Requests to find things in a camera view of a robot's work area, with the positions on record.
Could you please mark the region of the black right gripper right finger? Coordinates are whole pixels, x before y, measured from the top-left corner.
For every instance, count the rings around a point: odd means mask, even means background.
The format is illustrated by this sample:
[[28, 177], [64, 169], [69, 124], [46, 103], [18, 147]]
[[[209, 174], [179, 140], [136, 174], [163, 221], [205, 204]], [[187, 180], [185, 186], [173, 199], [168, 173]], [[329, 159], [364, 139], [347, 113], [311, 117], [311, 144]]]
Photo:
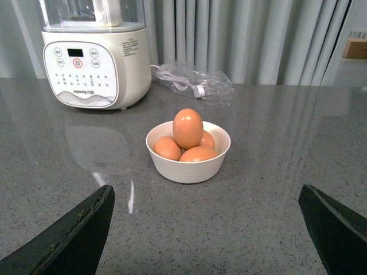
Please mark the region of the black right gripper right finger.
[[366, 274], [366, 218], [312, 185], [298, 202], [327, 274]]

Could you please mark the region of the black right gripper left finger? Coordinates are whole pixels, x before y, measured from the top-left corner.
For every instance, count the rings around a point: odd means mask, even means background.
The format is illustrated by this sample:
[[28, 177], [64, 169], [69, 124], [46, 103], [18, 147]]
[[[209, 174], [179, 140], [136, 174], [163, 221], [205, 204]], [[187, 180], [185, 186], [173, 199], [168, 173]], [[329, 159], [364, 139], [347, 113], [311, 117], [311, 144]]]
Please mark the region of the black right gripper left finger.
[[95, 274], [115, 193], [104, 185], [30, 242], [1, 260], [1, 274]]

